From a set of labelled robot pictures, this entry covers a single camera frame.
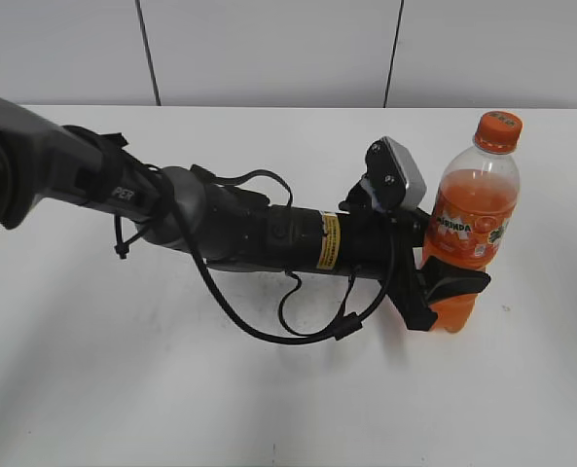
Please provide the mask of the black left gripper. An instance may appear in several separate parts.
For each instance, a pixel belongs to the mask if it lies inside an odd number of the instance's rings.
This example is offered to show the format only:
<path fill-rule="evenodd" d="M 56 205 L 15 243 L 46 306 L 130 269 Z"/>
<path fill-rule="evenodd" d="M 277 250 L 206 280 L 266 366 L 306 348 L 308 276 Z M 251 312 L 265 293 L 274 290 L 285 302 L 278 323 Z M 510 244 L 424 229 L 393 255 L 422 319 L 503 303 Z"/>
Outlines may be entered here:
<path fill-rule="evenodd" d="M 417 270 L 413 249 L 423 244 L 427 213 L 400 205 L 385 210 L 366 178 L 350 189 L 339 209 L 347 213 L 342 248 L 351 273 L 379 283 L 373 301 L 356 315 L 357 329 L 388 298 L 407 329 L 428 332 L 437 320 L 429 305 L 480 294 L 491 281 L 482 270 L 460 268 L 434 256 Z"/>

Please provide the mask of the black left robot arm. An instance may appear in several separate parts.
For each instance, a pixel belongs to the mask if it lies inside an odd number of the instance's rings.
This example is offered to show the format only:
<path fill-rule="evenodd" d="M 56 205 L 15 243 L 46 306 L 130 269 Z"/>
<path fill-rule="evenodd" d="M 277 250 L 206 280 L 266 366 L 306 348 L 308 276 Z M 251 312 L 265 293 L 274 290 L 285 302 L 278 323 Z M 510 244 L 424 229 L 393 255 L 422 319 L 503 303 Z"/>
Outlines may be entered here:
<path fill-rule="evenodd" d="M 119 133 L 59 126 L 0 98 L 0 226 L 12 230 L 51 198 L 130 220 L 136 239 L 190 254 L 219 306 L 243 327 L 213 270 L 344 275 L 379 283 L 406 327 L 427 332 L 434 304 L 478 294 L 487 273 L 431 258 L 415 263 L 429 217 L 424 181 L 409 151 L 375 141 L 366 170 L 335 212 L 272 204 L 246 175 L 220 177 L 193 165 L 157 167 L 126 150 Z"/>

